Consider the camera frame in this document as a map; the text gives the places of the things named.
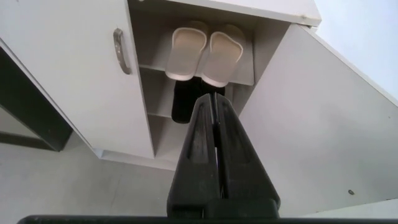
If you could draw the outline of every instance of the white slide sandal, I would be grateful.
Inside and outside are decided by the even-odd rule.
[[[206,47],[207,32],[207,25],[200,21],[191,21],[173,32],[172,50],[165,69],[169,78],[187,81],[195,75]]]
[[[228,84],[242,57],[246,39],[243,32],[234,25],[225,25],[210,37],[210,53],[201,78],[215,87]]]

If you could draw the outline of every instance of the floor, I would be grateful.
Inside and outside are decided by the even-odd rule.
[[[75,133],[62,152],[0,144],[0,223],[32,214],[166,216],[173,176],[99,160]]]

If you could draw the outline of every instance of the slipper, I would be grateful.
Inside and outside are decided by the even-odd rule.
[[[169,78],[187,81],[195,75],[206,47],[207,30],[203,22],[191,21],[173,32],[172,50],[165,69]]]
[[[176,123],[187,124],[190,122],[193,107],[197,99],[201,97],[200,83],[199,77],[175,82],[172,119]]]
[[[210,53],[201,78],[215,87],[224,87],[230,81],[239,59],[242,57],[246,39],[234,25],[225,25],[210,37]]]

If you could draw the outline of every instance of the white wall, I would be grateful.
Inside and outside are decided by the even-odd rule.
[[[398,99],[398,1],[315,0],[317,34]]]

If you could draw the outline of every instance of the cabinet shelf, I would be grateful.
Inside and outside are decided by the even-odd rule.
[[[177,124],[170,118],[148,116],[155,158],[147,159],[121,152],[104,151],[102,159],[140,166],[175,170],[189,124]]]
[[[143,12],[140,10],[132,10],[131,14],[133,17],[132,28],[139,66],[141,68],[165,71],[172,48],[173,31],[176,28],[183,26],[184,23],[189,21],[189,19],[172,17],[153,12]],[[237,66],[230,82],[243,85],[253,85],[254,69],[252,34],[245,30],[244,33],[246,36],[244,52],[241,61],[239,62],[239,66]],[[210,50],[207,45],[200,59],[198,69],[195,74],[196,77],[200,77],[209,51]]]
[[[147,114],[171,118],[175,80],[156,70],[142,68],[140,74]],[[225,87],[225,97],[233,100],[232,84]]]

